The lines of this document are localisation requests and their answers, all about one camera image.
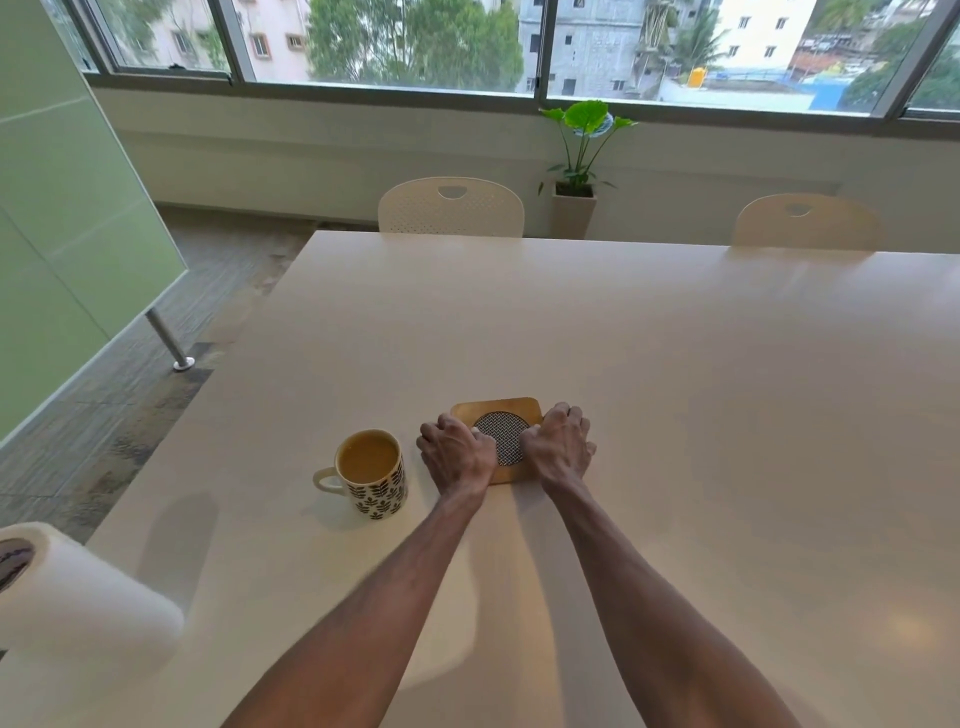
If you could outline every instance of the forearm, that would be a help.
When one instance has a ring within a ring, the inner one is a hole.
[[[479,507],[441,497],[429,516],[271,667],[224,728],[379,725],[446,568]]]
[[[548,493],[646,724],[798,726],[763,675],[637,553],[579,478],[568,480]]]

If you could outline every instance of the black and white pattern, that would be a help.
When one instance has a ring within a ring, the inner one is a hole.
[[[496,460],[500,465],[516,465],[523,459],[520,433],[530,425],[513,412],[488,412],[474,424],[485,435],[496,440]]]
[[[348,485],[350,500],[364,516],[381,521],[400,510],[407,499],[403,459],[394,473],[373,485]]]

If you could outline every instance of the white chair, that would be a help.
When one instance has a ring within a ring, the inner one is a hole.
[[[469,177],[398,184],[382,198],[381,232],[523,237],[523,202],[509,188]]]
[[[743,208],[734,246],[875,251],[883,235],[879,218],[853,200],[812,194],[761,197]]]

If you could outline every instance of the mug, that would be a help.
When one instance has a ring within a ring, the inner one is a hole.
[[[313,484],[346,496],[364,516],[380,521],[407,499],[403,453],[396,437],[383,429],[365,429],[337,448],[332,468],[313,473]]]

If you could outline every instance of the white table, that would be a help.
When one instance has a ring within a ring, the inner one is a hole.
[[[218,726],[427,512],[419,424],[521,396],[584,407],[591,490],[806,725],[960,724],[960,258],[350,232],[314,236],[90,542],[189,606],[178,654],[82,708],[11,655],[0,712]],[[411,466],[385,522],[310,484],[369,426]],[[552,505],[497,486],[384,725],[639,724]]]

